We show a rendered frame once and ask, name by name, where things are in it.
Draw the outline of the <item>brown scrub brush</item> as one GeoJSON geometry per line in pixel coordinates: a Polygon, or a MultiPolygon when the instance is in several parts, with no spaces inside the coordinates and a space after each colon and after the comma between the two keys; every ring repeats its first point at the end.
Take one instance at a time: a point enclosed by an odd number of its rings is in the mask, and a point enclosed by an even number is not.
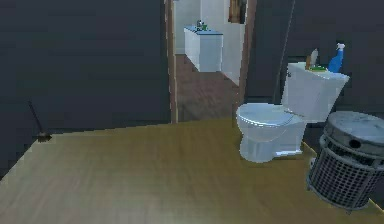
{"type": "Polygon", "coordinates": [[[316,65],[316,60],[318,57],[318,49],[315,48],[312,53],[306,58],[306,66],[305,69],[309,70],[311,67],[316,65]]]}

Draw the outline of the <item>white cabinet with blue top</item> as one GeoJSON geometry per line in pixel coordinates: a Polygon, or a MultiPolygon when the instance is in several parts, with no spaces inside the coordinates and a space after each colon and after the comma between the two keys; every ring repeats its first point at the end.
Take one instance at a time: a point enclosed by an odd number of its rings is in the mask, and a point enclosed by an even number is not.
{"type": "Polygon", "coordinates": [[[222,67],[223,34],[184,27],[185,54],[199,72],[219,72],[222,67]]]}

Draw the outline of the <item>white toilet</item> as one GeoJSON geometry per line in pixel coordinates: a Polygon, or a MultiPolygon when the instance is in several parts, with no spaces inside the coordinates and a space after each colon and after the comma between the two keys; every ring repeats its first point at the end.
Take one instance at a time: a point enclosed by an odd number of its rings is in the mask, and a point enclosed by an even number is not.
{"type": "Polygon", "coordinates": [[[348,81],[342,73],[307,70],[303,62],[288,64],[280,103],[245,103],[238,107],[240,155],[264,163],[300,154],[306,126],[327,120],[348,81]]]}

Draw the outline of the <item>grey mesh waste bin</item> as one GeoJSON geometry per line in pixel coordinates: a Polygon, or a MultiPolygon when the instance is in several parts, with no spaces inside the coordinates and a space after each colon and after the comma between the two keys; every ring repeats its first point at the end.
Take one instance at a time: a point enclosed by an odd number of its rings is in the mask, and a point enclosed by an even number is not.
{"type": "Polygon", "coordinates": [[[368,204],[384,177],[384,119],[353,111],[329,115],[321,147],[310,160],[307,188],[351,213],[368,204]]]}

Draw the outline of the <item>brown framed wall picture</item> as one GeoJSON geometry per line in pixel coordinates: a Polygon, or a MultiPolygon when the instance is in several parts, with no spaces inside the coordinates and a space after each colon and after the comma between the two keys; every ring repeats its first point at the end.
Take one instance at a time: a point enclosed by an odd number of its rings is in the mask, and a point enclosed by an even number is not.
{"type": "Polygon", "coordinates": [[[230,0],[229,18],[230,23],[244,24],[246,19],[247,0],[230,0]]]}

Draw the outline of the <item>blue spray bottle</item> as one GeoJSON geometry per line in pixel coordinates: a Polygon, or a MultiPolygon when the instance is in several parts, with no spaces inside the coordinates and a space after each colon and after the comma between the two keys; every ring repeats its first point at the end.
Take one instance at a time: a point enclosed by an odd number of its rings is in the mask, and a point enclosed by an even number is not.
{"type": "Polygon", "coordinates": [[[328,64],[328,70],[333,73],[338,73],[341,69],[343,59],[344,59],[344,48],[346,45],[344,43],[338,43],[336,47],[336,55],[330,60],[328,64]]]}

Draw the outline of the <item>dark open room door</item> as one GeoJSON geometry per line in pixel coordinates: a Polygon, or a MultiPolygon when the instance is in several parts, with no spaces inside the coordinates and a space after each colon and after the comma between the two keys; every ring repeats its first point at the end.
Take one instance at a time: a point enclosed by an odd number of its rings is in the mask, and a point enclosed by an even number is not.
{"type": "Polygon", "coordinates": [[[246,78],[246,103],[276,103],[296,0],[257,0],[246,78]]]}

